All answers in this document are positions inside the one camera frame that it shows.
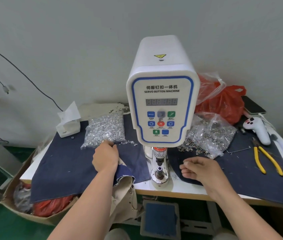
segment red and white warning label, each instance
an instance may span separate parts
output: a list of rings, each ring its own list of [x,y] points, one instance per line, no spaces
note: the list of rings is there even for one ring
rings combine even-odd
[[[167,147],[153,147],[153,154],[156,158],[164,158],[167,155]]]

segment foot pedal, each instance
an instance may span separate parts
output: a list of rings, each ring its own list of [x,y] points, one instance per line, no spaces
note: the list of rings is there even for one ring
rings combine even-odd
[[[140,234],[145,237],[181,240],[177,203],[144,200]]]

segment gray button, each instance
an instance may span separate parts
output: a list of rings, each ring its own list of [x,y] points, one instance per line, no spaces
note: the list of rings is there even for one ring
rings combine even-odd
[[[166,112],[165,111],[157,111],[157,117],[158,118],[164,118],[166,116]]]

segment hand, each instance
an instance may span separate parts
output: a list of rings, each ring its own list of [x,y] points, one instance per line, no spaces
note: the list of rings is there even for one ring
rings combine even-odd
[[[96,149],[93,155],[93,165],[97,172],[102,170],[117,169],[119,154],[117,146],[113,142],[104,140]]]
[[[205,187],[207,194],[214,200],[220,200],[221,195],[236,194],[218,162],[204,157],[190,157],[180,165],[185,178],[198,180]]]

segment servo button machine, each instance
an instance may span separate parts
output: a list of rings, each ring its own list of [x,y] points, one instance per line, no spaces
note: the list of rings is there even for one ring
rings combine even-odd
[[[156,187],[168,183],[167,148],[184,142],[199,87],[198,75],[176,36],[141,41],[126,90],[138,141],[152,157],[150,175]]]

